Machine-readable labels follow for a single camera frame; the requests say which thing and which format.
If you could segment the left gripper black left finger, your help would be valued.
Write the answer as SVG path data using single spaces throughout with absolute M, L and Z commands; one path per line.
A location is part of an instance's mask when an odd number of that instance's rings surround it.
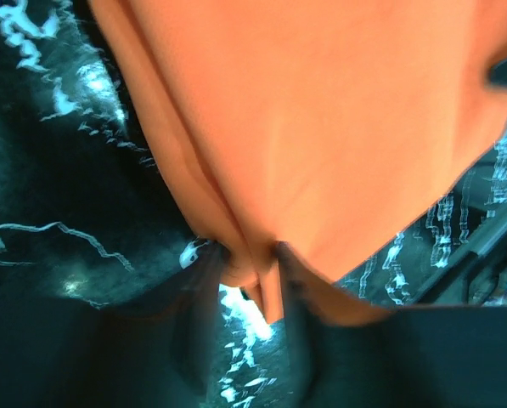
M 227 249 L 123 305 L 0 298 L 0 407 L 197 407 L 206 398 Z

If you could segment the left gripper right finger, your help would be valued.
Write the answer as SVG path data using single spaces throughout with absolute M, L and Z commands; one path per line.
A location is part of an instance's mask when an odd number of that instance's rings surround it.
M 507 407 L 507 307 L 386 309 L 274 251 L 298 406 Z

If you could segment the orange t shirt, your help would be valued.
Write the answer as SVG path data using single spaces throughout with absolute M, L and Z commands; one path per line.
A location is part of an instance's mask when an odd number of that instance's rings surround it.
M 92 1 L 161 176 L 223 277 L 283 317 L 271 251 L 338 281 L 507 128 L 507 1 Z

